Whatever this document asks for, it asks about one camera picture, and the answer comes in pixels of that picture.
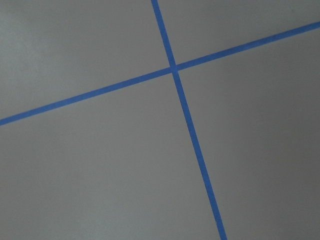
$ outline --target blue line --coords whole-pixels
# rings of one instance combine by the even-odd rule
[[[18,121],[21,119],[25,119],[25,118],[28,118],[28,117],[31,117],[31,116],[34,116],[37,114],[41,114],[41,113],[44,113],[44,112],[47,112],[50,110],[61,108],[66,105],[70,105],[70,104],[74,104],[76,102],[90,99],[90,98],[93,98],[93,97],[96,97],[96,96],[99,96],[102,94],[106,94],[106,93],[109,93],[109,92],[112,92],[112,91],[115,91],[118,89],[123,89],[125,87],[131,86],[134,84],[138,84],[138,83],[142,83],[147,80],[151,80],[151,79],[154,79],[154,78],[157,78],[157,77],[160,77],[163,75],[167,75],[170,73],[171,73],[171,70],[169,67],[167,67],[167,68],[164,68],[164,69],[161,69],[158,71],[154,71],[154,72],[142,75],[142,76],[138,76],[138,77],[126,80],[126,81],[118,82],[113,85],[109,85],[109,86],[102,87],[102,88],[99,88],[99,89],[96,89],[93,91],[89,91],[89,92],[86,92],[86,93],[83,93],[83,94],[80,94],[77,96],[73,96],[73,97],[70,97],[70,98],[67,98],[67,99],[64,99],[61,101],[57,101],[57,102],[54,102],[54,103],[51,103],[51,104],[48,104],[45,106],[41,106],[41,107],[29,110],[29,111],[25,111],[25,112],[22,112],[22,113],[13,115],[13,116],[9,116],[9,117],[0,119],[0,126],[15,122],[15,121]]]
[[[302,33],[305,33],[305,32],[311,31],[311,30],[315,30],[315,29],[319,29],[319,28],[320,28],[320,21],[314,22],[314,23],[311,23],[308,25],[304,25],[304,26],[301,26],[298,28],[291,29],[289,31],[284,31],[284,32],[281,32],[281,33],[278,33],[278,34],[275,34],[272,36],[261,38],[261,39],[255,40],[255,41],[251,41],[251,42],[239,45],[239,46],[235,46],[235,47],[223,50],[223,51],[219,51],[216,53],[212,53],[212,54],[209,54],[206,56],[202,56],[202,57],[190,60],[190,61],[180,63],[177,65],[177,69],[178,70],[187,69],[187,68],[190,68],[190,67],[193,67],[196,65],[204,64],[204,63],[212,61],[212,60],[220,59],[220,58],[232,55],[232,54],[243,52],[245,50],[253,49],[253,48],[265,45],[265,44],[269,44],[269,43],[272,43],[272,42],[275,42],[275,41],[278,41],[281,39],[289,38],[294,35],[302,34]]]
[[[221,240],[227,240],[227,235],[226,235],[226,232],[225,232],[225,228],[224,228],[224,225],[223,225],[223,222],[222,222],[222,219],[221,219],[221,215],[220,215],[220,212],[219,212],[219,208],[218,208],[218,204],[217,204],[216,197],[215,197],[215,194],[214,194],[214,190],[213,190],[212,185],[211,185],[211,181],[210,181],[209,174],[208,174],[208,171],[207,171],[206,163],[205,163],[205,160],[204,160],[201,148],[200,148],[200,144],[199,144],[199,140],[198,140],[198,137],[197,137],[196,129],[195,129],[194,123],[192,121],[192,117],[191,117],[191,113],[190,113],[190,110],[189,110],[189,107],[188,107],[186,95],[185,95],[185,92],[184,92],[184,89],[183,89],[183,86],[182,86],[182,83],[181,83],[181,80],[180,80],[180,76],[179,76],[178,69],[177,69],[176,62],[175,62],[175,58],[174,58],[174,55],[173,55],[173,52],[172,52],[172,49],[171,49],[171,45],[170,45],[170,41],[169,41],[168,34],[167,34],[167,31],[166,31],[165,23],[164,23],[164,20],[162,18],[162,15],[161,15],[159,4],[158,4],[157,0],[151,0],[151,3],[152,3],[152,6],[153,6],[153,10],[154,10],[154,14],[155,14],[155,17],[156,17],[156,21],[158,23],[158,27],[159,27],[159,30],[160,30],[160,33],[161,33],[163,45],[164,45],[164,48],[165,48],[165,52],[166,52],[166,55],[167,55],[167,58],[168,58],[168,61],[169,61],[169,64],[170,64],[172,76],[173,76],[173,79],[174,79],[174,84],[175,84],[175,87],[176,87],[176,90],[177,90],[177,93],[178,93],[178,96],[179,96],[179,100],[180,100],[181,107],[182,107],[182,110],[183,110],[183,114],[184,114],[184,118],[185,118],[185,121],[186,121],[186,125],[187,125],[188,130],[189,130],[189,134],[190,134],[190,137],[191,137],[193,149],[194,149],[195,156],[196,156],[196,159],[197,159],[199,167],[200,167],[202,179],[203,179],[204,186],[205,186],[208,198],[209,198],[209,202],[210,202],[210,205],[211,205],[211,208],[212,208],[212,212],[213,212],[214,219],[215,219],[215,222],[216,222],[216,226],[217,226],[217,229],[218,229],[218,232],[219,232],[219,235],[220,235],[220,239]]]

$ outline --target blue grid line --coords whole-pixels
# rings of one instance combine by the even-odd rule
[[[220,212],[219,212],[219,208],[218,208],[217,200],[216,200],[216,197],[215,197],[215,193],[214,193],[213,187],[211,185],[211,181],[210,181],[210,177],[209,177],[209,174],[208,174],[208,171],[207,171],[206,163],[205,163],[205,160],[204,160],[201,148],[200,148],[200,144],[199,144],[199,140],[198,140],[198,137],[197,137],[196,129],[195,129],[192,117],[191,117],[191,113],[190,113],[190,110],[189,110],[189,106],[188,106],[188,102],[187,102],[186,95],[185,95],[185,92],[184,92],[184,88],[183,88],[181,80],[180,80],[180,76],[179,76],[179,72],[178,72],[178,69],[177,69],[175,57],[174,57],[174,54],[173,54],[172,49],[171,49],[170,41],[169,41],[169,38],[168,38],[168,34],[167,34],[167,31],[166,31],[166,26],[165,26],[164,20],[162,18],[162,14],[161,14],[161,11],[160,11],[158,0],[151,0],[151,3],[152,3],[153,10],[154,10],[155,18],[156,18],[156,21],[157,21],[157,24],[158,24],[158,27],[159,27],[159,30],[160,30],[160,34],[161,34],[162,42],[163,42],[163,45],[164,45],[164,49],[165,49],[165,52],[166,52],[166,55],[167,55],[167,58],[168,58],[168,61],[169,61],[169,65],[170,65],[170,68],[171,68],[172,76],[173,76],[173,79],[174,79],[174,84],[175,84],[176,91],[178,93],[179,100],[180,100],[181,107],[182,107],[182,111],[183,111],[183,114],[184,114],[185,122],[186,122],[188,131],[189,131],[189,134],[190,134],[190,137],[191,137],[191,142],[192,142],[192,145],[193,145],[195,156],[196,156],[196,159],[197,159],[200,171],[201,171],[201,175],[202,175],[202,179],[203,179],[204,186],[205,186],[205,189],[206,189],[206,193],[208,195],[209,202],[210,202],[210,205],[211,205],[211,209],[212,209],[212,212],[213,212],[213,216],[214,216],[214,219],[215,219],[215,222],[216,222],[216,226],[217,226],[217,229],[218,229],[218,232],[219,232],[219,235],[220,235],[220,239],[221,240],[227,240],[227,235],[226,235],[226,231],[225,231],[225,228],[224,228],[224,224],[222,222],[222,218],[221,218],[221,215],[220,215]]]
[[[212,53],[212,54],[209,54],[206,56],[202,56],[202,57],[190,60],[190,61],[186,61],[186,62],[183,62],[183,63],[176,65],[176,68],[178,71],[183,70],[183,69],[187,69],[187,68],[190,68],[190,67],[193,67],[196,65],[207,63],[207,62],[210,62],[210,61],[213,61],[216,59],[220,59],[220,58],[232,55],[232,54],[236,54],[236,53],[239,53],[239,52],[242,52],[245,50],[256,48],[261,45],[272,43],[272,42],[275,42],[275,41],[278,41],[281,39],[289,38],[294,35],[302,34],[302,33],[312,31],[315,29],[319,29],[319,28],[320,28],[320,21],[315,22],[315,23],[311,23],[308,25],[304,25],[304,26],[301,26],[298,28],[294,28],[294,29],[291,29],[291,30],[288,30],[288,31],[285,31],[282,33],[278,33],[278,34],[275,34],[275,35],[272,35],[269,37],[261,38],[259,40],[248,42],[248,43],[245,43],[245,44],[242,44],[239,46],[235,46],[235,47],[223,50],[223,51],[219,51],[219,52]],[[151,73],[148,73],[145,75],[134,77],[129,80],[118,82],[116,84],[105,86],[105,87],[102,87],[102,88],[99,88],[99,89],[96,89],[96,90],[93,90],[90,92],[86,92],[86,93],[83,93],[83,94],[80,94],[77,96],[73,96],[73,97],[70,97],[70,98],[67,98],[64,100],[60,100],[60,101],[57,101],[54,103],[50,103],[48,105],[44,105],[44,106],[34,108],[34,109],[31,109],[31,110],[28,110],[25,112],[21,112],[21,113],[12,115],[12,116],[8,116],[8,117],[0,119],[0,126],[6,125],[6,124],[9,124],[9,123],[21,120],[21,119],[25,119],[25,118],[28,118],[28,117],[31,117],[31,116],[34,116],[37,114],[41,114],[41,113],[44,113],[47,111],[51,111],[51,110],[54,110],[57,108],[61,108],[66,105],[70,105],[70,104],[73,104],[76,102],[90,99],[90,98],[96,97],[98,95],[102,95],[102,94],[106,94],[108,92],[119,90],[119,89],[131,86],[134,84],[138,84],[141,82],[152,80],[154,78],[161,77],[163,75],[167,75],[170,73],[171,73],[171,68],[169,68],[169,67],[164,68],[164,69],[160,69],[158,71],[154,71],[154,72],[151,72]]]
[[[275,34],[272,36],[267,36],[267,37],[264,37],[264,38],[261,38],[261,39],[255,40],[255,41],[251,41],[251,42],[239,45],[239,46],[228,48],[223,51],[219,51],[216,53],[212,53],[212,54],[209,54],[206,56],[202,56],[202,57],[190,60],[190,61],[180,63],[177,65],[177,69],[178,70],[187,69],[187,68],[190,68],[190,67],[193,67],[196,65],[210,62],[212,60],[220,59],[220,58],[232,55],[232,54],[237,54],[237,53],[249,50],[249,49],[253,49],[253,48],[256,48],[256,47],[259,47],[259,46],[262,46],[265,44],[269,44],[269,43],[272,43],[272,42],[275,42],[275,41],[278,41],[281,39],[289,38],[294,35],[303,34],[305,32],[319,29],[319,28],[320,28],[320,21],[314,22],[314,23],[311,23],[308,25],[304,25],[304,26],[294,28],[294,29],[291,29],[288,31],[284,31],[284,32],[281,32],[281,33],[278,33],[278,34]]]

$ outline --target floor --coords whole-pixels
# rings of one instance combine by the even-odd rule
[[[0,0],[0,240],[318,240],[319,16]]]

